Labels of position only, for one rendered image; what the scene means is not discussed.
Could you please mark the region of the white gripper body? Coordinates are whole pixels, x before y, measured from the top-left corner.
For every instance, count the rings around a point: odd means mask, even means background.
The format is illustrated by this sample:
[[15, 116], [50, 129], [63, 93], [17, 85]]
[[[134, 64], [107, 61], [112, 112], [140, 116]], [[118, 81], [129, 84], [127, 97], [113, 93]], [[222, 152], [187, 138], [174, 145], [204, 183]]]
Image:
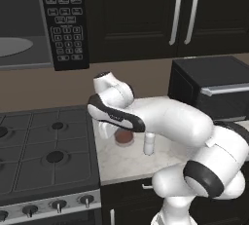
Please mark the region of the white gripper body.
[[98, 124], [98, 130], [99, 130], [100, 136], [103, 139], [109, 139], [110, 137], [112, 137], [115, 134], [117, 129], [118, 129], [117, 126], [114, 126], [106, 122], [100, 122]]

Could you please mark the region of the dark lower cupboard door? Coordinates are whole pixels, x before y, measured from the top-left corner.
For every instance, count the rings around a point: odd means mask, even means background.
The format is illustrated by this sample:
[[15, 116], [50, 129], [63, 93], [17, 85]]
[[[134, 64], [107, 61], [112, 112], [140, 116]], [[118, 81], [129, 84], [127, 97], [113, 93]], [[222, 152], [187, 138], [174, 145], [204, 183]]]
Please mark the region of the dark lower cupboard door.
[[145, 200], [127, 204], [102, 206], [103, 225], [110, 224], [110, 209], [115, 210], [116, 225], [151, 225], [160, 211], [162, 201]]

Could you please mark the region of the dark cupboard door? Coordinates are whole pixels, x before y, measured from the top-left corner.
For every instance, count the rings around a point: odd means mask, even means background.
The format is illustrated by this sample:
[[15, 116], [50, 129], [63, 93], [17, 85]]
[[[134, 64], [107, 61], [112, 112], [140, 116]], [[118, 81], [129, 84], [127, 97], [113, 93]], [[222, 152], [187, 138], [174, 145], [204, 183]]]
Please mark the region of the dark cupboard door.
[[179, 56], [249, 53], [249, 0], [198, 0], [192, 40], [185, 45], [193, 0], [182, 0]]
[[174, 57], [176, 0], [86, 0], [91, 63]]
[[102, 206], [103, 225], [110, 224], [110, 209], [115, 210], [116, 225], [151, 225], [160, 211], [162, 201], [145, 200], [127, 204]]

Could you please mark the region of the black microwave oven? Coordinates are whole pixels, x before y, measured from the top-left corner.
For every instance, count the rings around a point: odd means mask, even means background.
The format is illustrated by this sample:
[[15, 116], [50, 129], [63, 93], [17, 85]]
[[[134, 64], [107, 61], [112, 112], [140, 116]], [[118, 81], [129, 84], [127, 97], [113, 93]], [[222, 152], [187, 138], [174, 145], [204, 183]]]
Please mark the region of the black microwave oven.
[[0, 70], [89, 68], [85, 0], [0, 0], [0, 37], [33, 43], [22, 53], [0, 57]]

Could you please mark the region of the grey microwave turntable plate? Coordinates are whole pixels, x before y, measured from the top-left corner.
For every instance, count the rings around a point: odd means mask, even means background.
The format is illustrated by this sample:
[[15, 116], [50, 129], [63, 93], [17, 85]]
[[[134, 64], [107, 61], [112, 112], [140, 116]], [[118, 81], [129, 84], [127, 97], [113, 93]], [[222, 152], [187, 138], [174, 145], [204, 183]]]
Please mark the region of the grey microwave turntable plate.
[[22, 53], [33, 46], [33, 43], [24, 38], [0, 37], [0, 57]]

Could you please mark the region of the white shaker bottle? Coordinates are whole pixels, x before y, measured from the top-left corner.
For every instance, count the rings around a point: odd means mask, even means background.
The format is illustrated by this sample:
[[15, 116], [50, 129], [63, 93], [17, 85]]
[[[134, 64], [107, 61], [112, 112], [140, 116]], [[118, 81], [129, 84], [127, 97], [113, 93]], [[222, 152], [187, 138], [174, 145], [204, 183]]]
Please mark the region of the white shaker bottle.
[[144, 135], [143, 151], [145, 155], [152, 155], [154, 153], [156, 136], [153, 133], [146, 132]]

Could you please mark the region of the grey gas hob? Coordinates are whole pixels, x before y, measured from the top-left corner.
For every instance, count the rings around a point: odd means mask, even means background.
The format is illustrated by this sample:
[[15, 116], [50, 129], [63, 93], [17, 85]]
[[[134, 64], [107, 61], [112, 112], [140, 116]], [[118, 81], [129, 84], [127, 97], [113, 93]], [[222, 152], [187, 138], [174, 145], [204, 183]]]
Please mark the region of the grey gas hob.
[[[86, 208], [84, 195], [94, 201]], [[52, 202], [64, 200], [58, 213]], [[28, 205], [38, 211], [22, 213]], [[0, 225], [102, 225], [91, 117], [82, 106], [0, 113]]]

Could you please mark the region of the dark drawer front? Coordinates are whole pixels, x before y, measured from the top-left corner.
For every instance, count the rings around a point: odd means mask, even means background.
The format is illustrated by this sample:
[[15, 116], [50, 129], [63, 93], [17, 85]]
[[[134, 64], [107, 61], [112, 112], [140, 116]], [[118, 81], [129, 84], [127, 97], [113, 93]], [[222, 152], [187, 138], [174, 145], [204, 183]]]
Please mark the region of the dark drawer front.
[[100, 189], [101, 201], [104, 205], [114, 205], [127, 202], [128, 200], [157, 198], [158, 195], [153, 189], [143, 188], [143, 186], [151, 185], [151, 178], [104, 185]]

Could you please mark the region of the black toaster oven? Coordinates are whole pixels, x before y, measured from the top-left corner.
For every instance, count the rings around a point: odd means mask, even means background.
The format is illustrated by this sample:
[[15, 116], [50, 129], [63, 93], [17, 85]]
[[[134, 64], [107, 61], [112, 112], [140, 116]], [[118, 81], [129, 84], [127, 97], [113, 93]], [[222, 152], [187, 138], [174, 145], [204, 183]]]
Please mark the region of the black toaster oven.
[[204, 95], [204, 87], [249, 83], [249, 65], [234, 56], [174, 59], [168, 96], [187, 103], [213, 120], [249, 120], [249, 92]]

